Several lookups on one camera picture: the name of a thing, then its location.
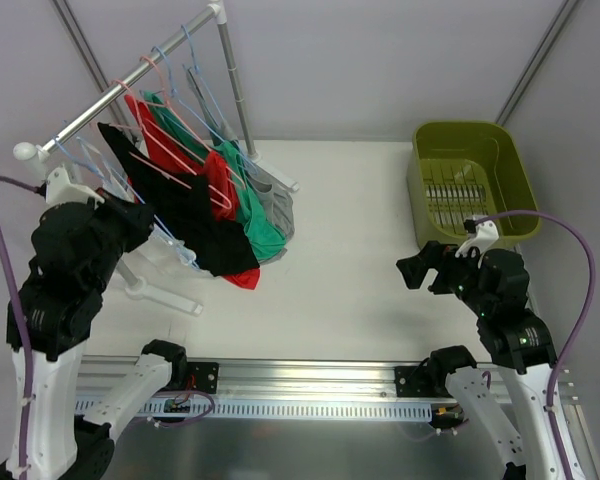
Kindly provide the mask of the light blue wire hanger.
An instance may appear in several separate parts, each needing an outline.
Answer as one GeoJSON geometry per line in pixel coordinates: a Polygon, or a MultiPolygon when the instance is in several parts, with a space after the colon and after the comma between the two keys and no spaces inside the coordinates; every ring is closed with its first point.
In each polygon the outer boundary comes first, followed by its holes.
{"type": "MultiPolygon", "coordinates": [[[[115,179],[121,186],[126,187],[127,185],[131,186],[131,182],[126,175],[119,173],[112,164],[108,161],[106,156],[93,144],[89,143],[84,138],[78,136],[77,142],[79,148],[82,152],[82,158],[79,159],[76,155],[72,154],[59,140],[59,136],[55,135],[52,138],[53,144],[59,148],[59,150],[65,154],[74,165],[78,167],[83,167],[88,170],[96,177],[98,177],[101,182],[103,180],[111,181],[115,179]]],[[[141,197],[136,190],[135,195],[137,197],[141,197]]]]}

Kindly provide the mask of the black tank top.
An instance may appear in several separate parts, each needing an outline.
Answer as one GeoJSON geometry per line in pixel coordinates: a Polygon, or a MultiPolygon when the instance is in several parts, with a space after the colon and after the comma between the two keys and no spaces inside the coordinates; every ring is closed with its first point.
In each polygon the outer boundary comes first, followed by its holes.
{"type": "Polygon", "coordinates": [[[243,227],[236,221],[214,217],[205,176],[184,173],[170,180],[149,166],[150,159],[122,131],[101,122],[97,127],[132,188],[152,206],[170,233],[196,254],[201,269],[226,276],[259,267],[243,227]]]}

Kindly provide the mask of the white tank top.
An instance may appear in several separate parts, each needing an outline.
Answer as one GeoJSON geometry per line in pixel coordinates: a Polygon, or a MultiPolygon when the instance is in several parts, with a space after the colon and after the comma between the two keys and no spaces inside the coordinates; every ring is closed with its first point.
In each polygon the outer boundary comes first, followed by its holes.
{"type": "MultiPolygon", "coordinates": [[[[115,179],[111,181],[103,180],[101,190],[125,201],[141,205],[146,204],[141,197],[135,195],[135,191],[131,186],[127,185],[123,187],[115,179]]],[[[154,215],[154,227],[150,235],[150,240],[164,243],[175,252],[183,265],[191,267],[196,271],[200,270],[196,263],[196,254],[186,248],[183,241],[176,239],[157,215],[154,215]]]]}

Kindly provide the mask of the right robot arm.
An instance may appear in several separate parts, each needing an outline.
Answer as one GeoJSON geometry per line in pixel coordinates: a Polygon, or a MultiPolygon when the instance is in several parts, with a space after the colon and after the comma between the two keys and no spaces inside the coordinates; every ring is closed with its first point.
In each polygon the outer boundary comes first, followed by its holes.
{"type": "Polygon", "coordinates": [[[429,286],[434,295],[454,295],[477,318],[477,332],[509,395],[508,417],[462,345],[433,351],[426,363],[428,388],[451,396],[462,408],[472,440],[495,479],[582,479],[585,474],[551,376],[558,365],[546,324],[527,306],[529,274],[509,250],[461,252],[428,242],[396,267],[408,289],[429,286]]]}

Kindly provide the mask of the red tank top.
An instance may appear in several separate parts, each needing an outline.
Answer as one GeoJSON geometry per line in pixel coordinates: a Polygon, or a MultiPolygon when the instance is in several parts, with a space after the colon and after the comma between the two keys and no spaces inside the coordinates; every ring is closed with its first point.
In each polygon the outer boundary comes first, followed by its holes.
{"type": "Polygon", "coordinates": [[[143,125],[148,151],[147,175],[167,173],[164,185],[149,182],[149,192],[163,220],[185,246],[197,255],[200,268],[247,290],[260,279],[259,263],[251,243],[236,221],[238,195],[225,159],[205,147],[192,147],[194,155],[161,131],[149,107],[126,95],[124,100],[143,125]]]}

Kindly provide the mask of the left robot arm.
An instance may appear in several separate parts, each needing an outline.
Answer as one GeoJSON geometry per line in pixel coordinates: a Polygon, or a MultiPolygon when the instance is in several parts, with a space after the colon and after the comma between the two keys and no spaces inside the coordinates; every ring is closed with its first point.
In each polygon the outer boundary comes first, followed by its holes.
{"type": "Polygon", "coordinates": [[[186,350],[153,340],[131,373],[84,414],[78,370],[122,255],[145,243],[153,210],[115,197],[48,209],[31,235],[30,274],[8,304],[7,342],[24,412],[0,479],[99,479],[116,442],[159,390],[187,382],[186,350]]]}

